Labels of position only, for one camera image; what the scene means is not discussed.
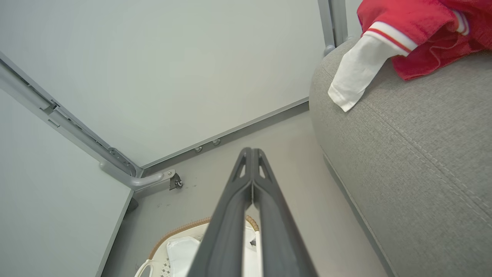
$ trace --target white stripe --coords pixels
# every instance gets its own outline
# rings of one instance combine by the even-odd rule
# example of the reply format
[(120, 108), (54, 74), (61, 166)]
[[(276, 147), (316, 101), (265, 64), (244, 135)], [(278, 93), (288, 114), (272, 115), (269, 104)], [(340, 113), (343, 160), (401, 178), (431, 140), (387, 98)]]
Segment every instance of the white stripe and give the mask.
[(462, 15), (463, 19), (464, 19), (464, 23), (466, 25), (466, 32), (462, 33), (463, 35), (468, 35), (470, 33), (470, 24), (468, 23), (468, 19), (466, 18), (465, 14), (460, 12), (460, 14)]
[(465, 25), (463, 23), (463, 20), (461, 19), (460, 13), (455, 10), (451, 10), (451, 11), (455, 14), (456, 18), (458, 19), (458, 28), (456, 29), (456, 31), (458, 33), (463, 33)]
[(384, 23), (381, 21), (376, 21), (369, 27), (369, 29), (371, 29), (371, 28), (380, 30), (381, 32), (389, 35), (391, 38), (398, 41), (399, 43), (401, 43), (402, 45), (404, 45), (406, 48), (410, 49), (411, 51), (413, 51), (413, 49), (417, 48), (417, 46), (418, 46), (407, 35), (398, 31), (393, 26), (391, 26), (387, 23)]
[(375, 32), (372, 32), (372, 31), (366, 31), (364, 33), (364, 35), (370, 35), (372, 37), (375, 37), (377, 38), (378, 40), (384, 42), (385, 44), (389, 45), (391, 48), (393, 48), (395, 51), (398, 52), (398, 55), (402, 55), (402, 56), (408, 56), (408, 52), (406, 52), (405, 50), (401, 49), (398, 45), (394, 44), (391, 40), (385, 38), (384, 36), (378, 34), (378, 33), (375, 33)]

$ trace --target gray metal frame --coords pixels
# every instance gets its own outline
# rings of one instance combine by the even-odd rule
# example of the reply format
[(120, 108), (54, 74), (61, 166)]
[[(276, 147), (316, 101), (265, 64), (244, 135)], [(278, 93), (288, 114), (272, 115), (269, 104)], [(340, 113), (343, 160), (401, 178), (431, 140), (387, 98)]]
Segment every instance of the gray metal frame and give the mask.
[(335, 49), (335, 37), (333, 36), (333, 21), (330, 1), (331, 0), (318, 0), (321, 26), (323, 27), (323, 36), (325, 38), (325, 56)]
[(349, 39), (345, 0), (330, 0), (335, 45), (338, 47)]
[(87, 128), (1, 52), (0, 88), (97, 159), (103, 171), (132, 190), (142, 190), (172, 178), (179, 178), (174, 170), (141, 178), (143, 169)]

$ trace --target sofa cushion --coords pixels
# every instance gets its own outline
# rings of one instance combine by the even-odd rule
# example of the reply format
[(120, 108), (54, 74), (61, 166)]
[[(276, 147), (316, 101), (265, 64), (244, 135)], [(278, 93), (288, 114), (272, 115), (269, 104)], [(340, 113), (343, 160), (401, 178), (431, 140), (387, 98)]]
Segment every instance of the sofa cushion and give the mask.
[(492, 273), (492, 55), (403, 81), (387, 61), (345, 113), (327, 91), (351, 39), (316, 70), (318, 142), (397, 276)]

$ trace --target red towel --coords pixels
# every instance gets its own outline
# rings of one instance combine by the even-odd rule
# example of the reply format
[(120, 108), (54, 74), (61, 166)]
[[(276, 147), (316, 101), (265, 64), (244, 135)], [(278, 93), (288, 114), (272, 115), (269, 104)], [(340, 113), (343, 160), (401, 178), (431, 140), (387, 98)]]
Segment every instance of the red towel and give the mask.
[(492, 0), (363, 0), (357, 14), (363, 33), (409, 53), (392, 57), (404, 80), (492, 49)]

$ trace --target basket rim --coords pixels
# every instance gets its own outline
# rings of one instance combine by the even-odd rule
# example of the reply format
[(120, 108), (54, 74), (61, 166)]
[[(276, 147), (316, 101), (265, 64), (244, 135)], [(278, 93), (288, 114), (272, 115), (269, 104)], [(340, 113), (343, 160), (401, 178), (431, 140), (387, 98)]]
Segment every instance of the basket rim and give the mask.
[[(197, 226), (200, 226), (200, 225), (203, 225), (203, 224), (207, 224), (210, 222), (210, 219), (211, 217), (206, 217), (206, 218), (203, 218), (203, 219), (200, 219), (200, 220), (197, 220), (197, 221), (193, 221), (191, 223), (188, 223), (186, 225), (183, 225), (179, 228), (176, 228), (172, 231), (169, 231), (167, 232), (156, 244), (155, 246), (152, 248), (152, 251), (149, 255), (149, 260), (152, 260), (155, 253), (157, 252), (157, 249), (159, 249), (159, 247), (170, 237), (174, 236), (175, 234), (179, 234), (183, 231), (186, 231), (188, 229), (191, 229), (191, 228), (195, 228)], [(249, 222), (251, 224), (251, 226), (253, 227), (254, 231), (257, 232), (257, 231), (260, 231), (260, 228), (258, 227), (258, 224), (256, 223), (256, 221), (254, 221), (254, 219), (247, 215), (246, 216), (246, 221)]]

